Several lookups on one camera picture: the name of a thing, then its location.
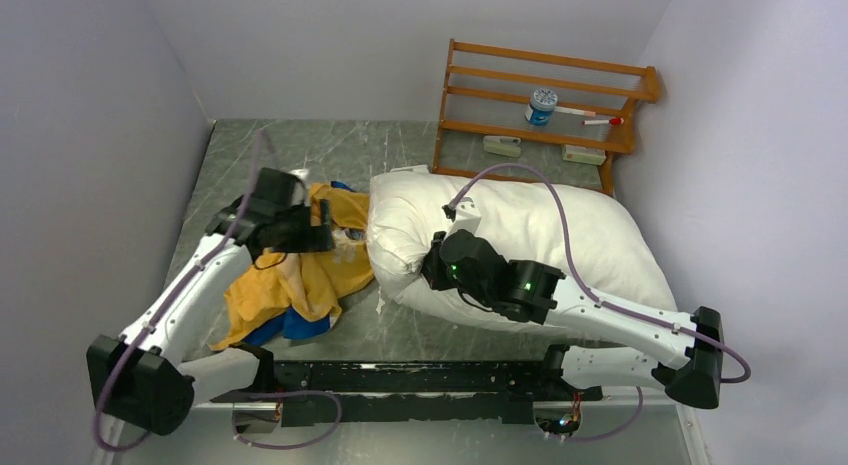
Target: gray wall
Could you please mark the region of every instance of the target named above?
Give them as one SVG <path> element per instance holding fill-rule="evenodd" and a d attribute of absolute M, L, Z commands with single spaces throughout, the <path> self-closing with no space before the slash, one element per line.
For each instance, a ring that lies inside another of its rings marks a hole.
<path fill-rule="evenodd" d="M 643 56 L 669 98 L 641 112 L 620 198 L 677 303 L 720 309 L 753 366 L 700 414 L 716 464 L 848 463 L 846 10 L 673 0 Z"/>
<path fill-rule="evenodd" d="M 635 63 L 669 0 L 150 0 L 215 118 L 438 116 L 451 37 Z"/>
<path fill-rule="evenodd" d="M 207 121 L 144 0 L 0 0 L 4 463 L 83 463 L 85 350 L 161 291 Z"/>

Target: pillow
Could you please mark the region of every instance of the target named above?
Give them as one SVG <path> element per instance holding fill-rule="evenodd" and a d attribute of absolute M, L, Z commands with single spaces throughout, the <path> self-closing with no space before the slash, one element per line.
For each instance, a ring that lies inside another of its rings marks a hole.
<path fill-rule="evenodd" d="M 599 339 L 570 327 L 511 322 L 433 291 L 420 275 L 442 212 L 469 179 L 400 170 L 371 179 L 368 256 L 383 297 L 454 323 L 493 330 Z M 574 263 L 587 285 L 661 310 L 677 310 L 665 276 L 627 210 L 591 190 L 555 185 L 568 219 Z M 562 227 L 543 184 L 480 180 L 466 195 L 482 215 L 476 236 L 508 260 L 535 260 L 568 272 Z"/>

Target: white marker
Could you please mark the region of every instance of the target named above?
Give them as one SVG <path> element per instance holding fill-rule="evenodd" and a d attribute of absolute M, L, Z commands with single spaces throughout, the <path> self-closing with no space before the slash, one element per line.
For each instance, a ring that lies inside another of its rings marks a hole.
<path fill-rule="evenodd" d="M 583 125 L 621 125 L 624 119 L 621 117 L 610 118 L 609 120 L 583 120 Z"/>
<path fill-rule="evenodd" d="M 554 111 L 559 113 L 570 113 L 572 115 L 583 115 L 584 117 L 595 116 L 595 112 L 590 112 L 588 110 L 580 110 L 579 108 L 556 107 L 554 108 Z"/>

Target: blue container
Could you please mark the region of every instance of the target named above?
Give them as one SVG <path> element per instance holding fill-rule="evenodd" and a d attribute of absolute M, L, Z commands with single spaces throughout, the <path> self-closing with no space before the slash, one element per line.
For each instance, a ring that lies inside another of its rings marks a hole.
<path fill-rule="evenodd" d="M 551 114 L 556 109 L 557 96 L 553 90 L 540 88 L 533 92 L 530 96 L 530 103 L 527 104 L 527 110 L 524 112 L 524 118 L 531 125 L 544 127 L 548 124 Z"/>

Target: wooden rack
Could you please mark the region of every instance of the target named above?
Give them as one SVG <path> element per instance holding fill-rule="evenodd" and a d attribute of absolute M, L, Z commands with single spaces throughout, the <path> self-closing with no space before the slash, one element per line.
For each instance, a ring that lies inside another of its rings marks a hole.
<path fill-rule="evenodd" d="M 583 70 L 594 70 L 598 72 L 607 72 L 610 74 L 637 76 L 639 77 L 639 79 L 635 88 L 626 89 L 602 84 L 584 83 L 581 81 L 560 80 L 540 76 L 509 73 L 497 70 L 457 66 L 454 64 L 454 52 L 465 52 L 469 54 L 489 55 L 515 60 L 540 62 L 552 65 L 562 65 L 565 67 L 572 67 Z M 529 100 L 529 93 L 527 95 L 514 95 L 491 90 L 454 86 L 451 84 L 451 78 L 458 75 L 622 97 L 625 100 L 624 105 L 621 108 L 600 107 L 589 104 L 571 102 L 558 102 L 557 105 L 561 107 L 576 108 L 595 112 L 599 116 L 622 117 L 624 118 L 624 124 L 611 127 L 609 133 L 606 135 L 604 140 L 591 140 L 567 134 L 540 131 L 545 130 L 545 128 L 542 127 L 532 127 L 534 129 L 518 129 L 512 127 L 473 123 L 463 120 L 454 120 L 446 116 L 446 105 L 448 103 L 448 96 L 451 95 L 474 97 L 478 99 L 495 100 L 500 102 L 512 102 L 518 104 L 526 104 Z M 439 155 L 441 153 L 442 147 L 442 135 L 445 130 L 456 130 L 460 132 L 479 133 L 486 135 L 507 135 L 512 137 L 518 137 L 522 140 L 541 142 L 550 145 L 577 145 L 581 147 L 604 150 L 606 153 L 606 159 L 599 167 L 599 175 L 602 187 L 602 190 L 600 191 L 612 195 L 614 190 L 612 178 L 612 162 L 618 154 L 633 153 L 633 122 L 637 105 L 640 101 L 656 103 L 657 100 L 660 99 L 661 95 L 662 91 L 654 67 L 633 67 L 616 63 L 598 62 L 594 60 L 584 60 L 580 58 L 550 55 L 547 53 L 527 52 L 522 50 L 512 50 L 508 48 L 476 45 L 472 43 L 457 42 L 451 39 L 450 49 L 448 50 L 447 67 L 445 69 L 445 83 L 442 91 L 442 105 L 441 111 L 439 112 L 439 127 L 436 138 L 436 150 L 433 156 L 433 173 L 462 177 L 473 177 L 476 175 L 475 172 L 470 170 L 461 170 L 439 166 Z M 535 181 L 523 178 L 507 177 L 502 175 L 490 175 L 487 178 L 494 180 L 512 180 L 528 182 Z"/>

